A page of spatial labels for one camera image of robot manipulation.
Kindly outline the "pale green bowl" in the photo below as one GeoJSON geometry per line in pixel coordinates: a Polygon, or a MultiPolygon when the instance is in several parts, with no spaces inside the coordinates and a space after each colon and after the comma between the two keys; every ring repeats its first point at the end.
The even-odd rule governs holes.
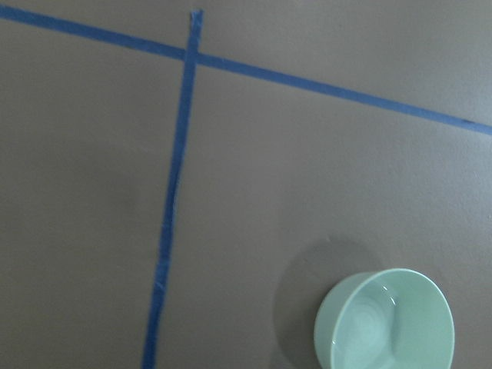
{"type": "Polygon", "coordinates": [[[427,276],[406,268],[364,272],[337,283],[314,321],[322,368],[449,368],[450,306],[427,276]]]}

